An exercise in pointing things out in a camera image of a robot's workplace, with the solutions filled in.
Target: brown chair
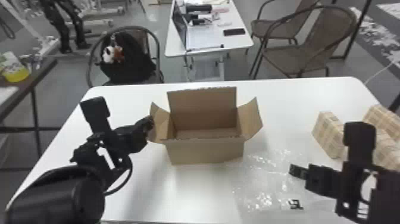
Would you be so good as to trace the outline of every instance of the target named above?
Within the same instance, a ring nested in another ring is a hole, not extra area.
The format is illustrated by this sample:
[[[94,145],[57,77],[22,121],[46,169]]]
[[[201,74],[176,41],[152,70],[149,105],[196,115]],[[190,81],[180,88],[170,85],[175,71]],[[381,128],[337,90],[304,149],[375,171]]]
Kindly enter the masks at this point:
[[[260,19],[261,13],[263,12],[264,7],[268,4],[271,3],[275,0],[268,0],[265,3],[262,4],[258,15],[257,19],[253,20],[251,22],[251,38],[256,36],[260,41],[263,41],[263,37],[268,30],[268,28],[275,22],[275,20],[262,20]],[[297,7],[295,13],[305,10],[307,8],[314,7],[319,0],[302,0]],[[270,39],[287,39],[289,40],[289,44],[292,44],[292,40],[295,42],[295,44],[298,44],[298,41],[296,39],[296,35],[299,33],[301,28],[303,27],[304,23],[307,21],[308,17],[310,16],[311,11],[307,13],[303,13],[293,20],[287,21],[285,24],[280,26],[278,29],[276,29],[271,35]]]
[[[320,15],[302,45],[267,48],[274,29],[298,15],[309,14],[314,10],[321,10]],[[305,72],[320,69],[325,69],[326,76],[329,76],[329,68],[326,66],[329,58],[338,45],[354,32],[356,23],[357,18],[352,11],[331,5],[309,8],[276,20],[264,34],[249,77],[256,68],[253,79],[257,78],[263,58],[289,78],[291,75],[302,77]]]

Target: plush panda keychain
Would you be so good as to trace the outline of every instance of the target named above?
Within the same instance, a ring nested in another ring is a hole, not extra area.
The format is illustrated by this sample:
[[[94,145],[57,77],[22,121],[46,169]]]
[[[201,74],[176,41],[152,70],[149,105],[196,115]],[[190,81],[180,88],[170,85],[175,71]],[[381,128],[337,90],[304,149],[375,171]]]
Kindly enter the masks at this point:
[[[115,61],[121,63],[125,58],[122,47],[115,41],[115,33],[111,35],[110,40],[110,45],[104,48],[103,61],[106,64],[113,64]]]

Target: black backpack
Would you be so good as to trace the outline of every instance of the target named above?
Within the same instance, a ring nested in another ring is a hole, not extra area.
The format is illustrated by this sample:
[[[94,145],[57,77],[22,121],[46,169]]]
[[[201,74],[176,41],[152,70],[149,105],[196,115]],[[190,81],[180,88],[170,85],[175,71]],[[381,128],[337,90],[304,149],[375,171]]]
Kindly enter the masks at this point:
[[[112,64],[104,62],[103,51],[111,43],[111,34],[109,34],[106,35],[101,45],[101,62],[99,63],[100,69],[110,78],[110,83],[134,84],[149,79],[154,73],[155,64],[150,56],[143,52],[139,42],[127,32],[118,32],[114,35],[116,43],[123,49],[124,60],[122,62],[115,61]]]

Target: smartphone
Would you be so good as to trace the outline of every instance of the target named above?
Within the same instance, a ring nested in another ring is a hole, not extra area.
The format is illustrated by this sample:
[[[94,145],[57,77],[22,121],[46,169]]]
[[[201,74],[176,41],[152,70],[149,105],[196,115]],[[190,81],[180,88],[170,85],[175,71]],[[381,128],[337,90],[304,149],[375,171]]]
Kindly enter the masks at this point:
[[[245,33],[243,28],[224,30],[224,36],[243,35]]]

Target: yellow container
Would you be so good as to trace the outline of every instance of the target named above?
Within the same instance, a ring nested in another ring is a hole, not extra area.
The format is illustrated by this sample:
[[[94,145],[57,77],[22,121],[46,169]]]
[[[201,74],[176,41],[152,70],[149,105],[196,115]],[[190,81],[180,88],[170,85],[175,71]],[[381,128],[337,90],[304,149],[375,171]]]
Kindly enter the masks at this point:
[[[0,71],[9,82],[19,82],[29,76],[28,69],[21,64],[11,51],[0,55]]]

